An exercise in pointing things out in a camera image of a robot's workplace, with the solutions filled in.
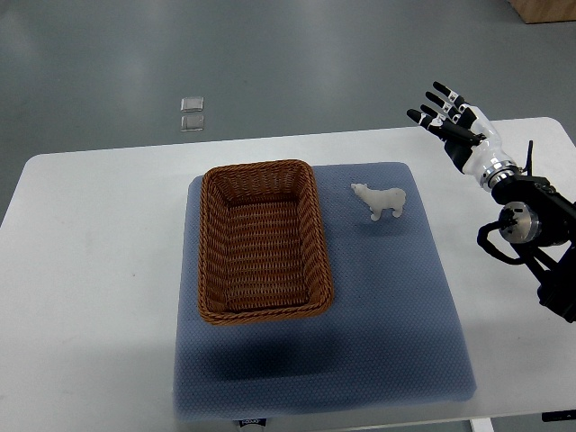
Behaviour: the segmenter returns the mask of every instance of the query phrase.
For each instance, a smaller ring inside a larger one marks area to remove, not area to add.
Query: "label on mat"
[[[266,426],[266,419],[265,418],[248,418],[246,420],[240,420],[239,426],[243,428],[247,425],[260,425],[262,427]]]

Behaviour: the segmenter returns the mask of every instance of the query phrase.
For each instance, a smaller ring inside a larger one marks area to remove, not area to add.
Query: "gray floor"
[[[434,80],[576,140],[575,70],[576,22],[525,25],[506,0],[0,0],[0,220],[40,153],[409,126]],[[188,95],[204,131],[179,131]]]

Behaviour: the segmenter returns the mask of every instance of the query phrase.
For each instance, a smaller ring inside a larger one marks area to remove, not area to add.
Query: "robot finger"
[[[452,104],[454,104],[454,106],[456,107],[456,109],[460,112],[463,113],[464,110],[466,109],[466,107],[469,105],[463,97],[461,97],[457,92],[455,92],[454,90],[450,90],[448,87],[446,87],[444,84],[440,84],[437,81],[434,82],[434,84],[432,84],[432,86],[434,86],[434,88],[440,92],[442,95],[446,96],[446,98],[448,98],[448,101],[450,101]]]
[[[417,124],[441,140],[449,140],[455,144],[472,147],[480,144],[481,138],[469,130],[453,124],[449,120],[441,120],[418,110],[408,110],[406,114]]]
[[[460,118],[460,113],[456,110],[451,103],[445,102],[442,98],[436,94],[426,92],[426,97],[430,102],[438,105],[440,109],[453,121],[458,122]]]
[[[437,117],[438,119],[440,119],[442,121],[449,120],[445,115],[441,114],[440,112],[437,112],[435,109],[430,108],[427,105],[421,105],[420,110],[422,110],[422,112],[428,114],[430,117]]]
[[[471,107],[467,106],[462,111],[462,114],[460,115],[460,118],[458,119],[456,124],[469,130],[473,126],[474,122],[476,122],[476,120],[478,120],[478,117],[476,117],[476,114],[471,109]]]

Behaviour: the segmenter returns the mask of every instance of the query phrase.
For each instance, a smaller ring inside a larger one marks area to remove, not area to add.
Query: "rectangular basket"
[[[198,309],[215,325],[321,314],[334,288],[312,168],[218,166],[202,180]]]

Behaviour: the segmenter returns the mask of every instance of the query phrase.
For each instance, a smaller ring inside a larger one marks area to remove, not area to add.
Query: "polar bear figurine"
[[[372,212],[370,219],[373,221],[378,221],[382,215],[382,210],[385,209],[394,209],[392,216],[395,218],[399,218],[402,215],[404,203],[406,202],[406,193],[398,187],[384,191],[370,189],[366,183],[352,183],[350,187],[362,201],[370,206]]]

